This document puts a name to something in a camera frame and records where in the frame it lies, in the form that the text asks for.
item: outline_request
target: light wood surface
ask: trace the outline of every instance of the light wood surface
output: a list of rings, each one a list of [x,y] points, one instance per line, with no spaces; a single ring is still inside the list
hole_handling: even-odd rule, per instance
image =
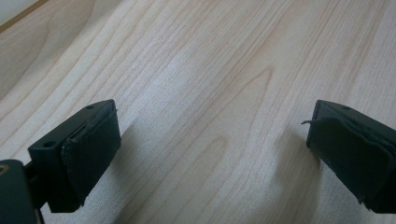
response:
[[[0,0],[0,33],[43,5],[47,0]]]
[[[0,34],[0,159],[116,101],[122,147],[48,223],[395,223],[304,141],[317,99],[396,128],[396,1],[49,0]]]

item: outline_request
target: clamp jaw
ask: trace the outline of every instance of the clamp jaw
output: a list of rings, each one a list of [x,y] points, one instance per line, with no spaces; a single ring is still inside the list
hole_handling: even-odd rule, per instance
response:
[[[44,223],[40,208],[72,213],[99,181],[120,147],[113,100],[79,110],[29,148],[32,158],[0,161],[0,223]]]

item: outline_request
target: screw hole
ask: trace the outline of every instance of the screw hole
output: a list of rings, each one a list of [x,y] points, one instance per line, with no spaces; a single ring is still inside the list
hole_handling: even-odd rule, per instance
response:
[[[43,147],[53,147],[56,144],[55,141],[49,141],[44,143]]]

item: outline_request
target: wooden table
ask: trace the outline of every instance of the wooden table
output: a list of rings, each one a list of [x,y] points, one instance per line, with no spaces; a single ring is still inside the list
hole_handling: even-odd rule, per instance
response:
[[[317,99],[396,128],[396,1],[49,0],[0,34],[0,159],[114,99],[122,147],[48,223],[394,223],[304,142]]]

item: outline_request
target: wood grain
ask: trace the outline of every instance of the wood grain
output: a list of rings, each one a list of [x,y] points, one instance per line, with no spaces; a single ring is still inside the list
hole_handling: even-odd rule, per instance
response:
[[[122,147],[48,223],[394,223],[304,145],[317,99],[396,128],[396,1],[49,0],[0,34],[0,159],[84,105]]]
[[[29,15],[47,0],[18,0],[0,2],[0,33]]]

